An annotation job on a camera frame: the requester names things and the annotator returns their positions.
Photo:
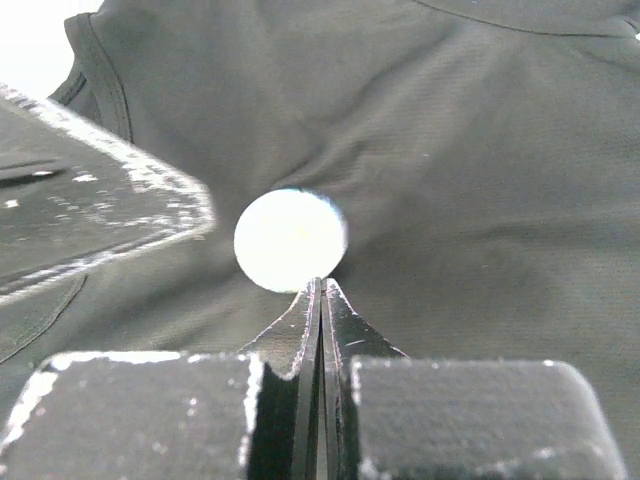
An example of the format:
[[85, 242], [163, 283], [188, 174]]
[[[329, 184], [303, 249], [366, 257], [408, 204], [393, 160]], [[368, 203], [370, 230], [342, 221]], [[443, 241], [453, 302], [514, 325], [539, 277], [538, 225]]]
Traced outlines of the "black t-shirt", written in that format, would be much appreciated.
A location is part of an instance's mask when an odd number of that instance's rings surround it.
[[107, 1], [55, 99], [205, 182], [217, 226], [1, 313], [1, 406], [66, 350], [233, 351], [288, 306], [240, 271], [285, 186], [350, 226], [335, 277], [414, 357], [558, 359], [639, 406], [635, 1]]

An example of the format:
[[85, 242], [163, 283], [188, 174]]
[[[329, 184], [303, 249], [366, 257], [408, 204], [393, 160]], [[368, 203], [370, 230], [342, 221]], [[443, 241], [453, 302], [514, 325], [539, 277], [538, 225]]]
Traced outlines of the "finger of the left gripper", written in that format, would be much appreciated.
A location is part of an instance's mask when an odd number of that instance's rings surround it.
[[1, 87], [1, 302], [212, 230], [207, 187], [75, 112]]

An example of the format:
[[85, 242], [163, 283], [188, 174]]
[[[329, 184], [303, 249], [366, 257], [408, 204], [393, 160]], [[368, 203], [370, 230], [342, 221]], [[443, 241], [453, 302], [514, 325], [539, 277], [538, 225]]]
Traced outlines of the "round badge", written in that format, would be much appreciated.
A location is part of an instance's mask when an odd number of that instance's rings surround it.
[[233, 237], [241, 270], [275, 293], [295, 293], [314, 278], [326, 278], [348, 243], [348, 223], [336, 204], [303, 188], [277, 189], [254, 200]]

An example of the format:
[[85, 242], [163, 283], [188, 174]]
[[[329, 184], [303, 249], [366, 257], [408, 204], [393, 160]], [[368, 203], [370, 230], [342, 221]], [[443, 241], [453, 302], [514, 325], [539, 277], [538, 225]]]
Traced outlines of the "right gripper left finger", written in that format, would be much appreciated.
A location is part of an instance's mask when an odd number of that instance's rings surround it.
[[321, 281], [241, 351], [264, 365], [251, 437], [250, 479], [314, 479], [321, 360]]

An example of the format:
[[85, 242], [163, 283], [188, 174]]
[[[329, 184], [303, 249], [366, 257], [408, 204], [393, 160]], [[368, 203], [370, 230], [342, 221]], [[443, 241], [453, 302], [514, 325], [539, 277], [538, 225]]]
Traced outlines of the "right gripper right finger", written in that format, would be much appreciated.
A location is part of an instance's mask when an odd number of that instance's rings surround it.
[[405, 353], [362, 319], [332, 278], [322, 281], [321, 330], [327, 475], [330, 479], [356, 479], [359, 446], [357, 409], [350, 380], [351, 359], [354, 356], [401, 358]]

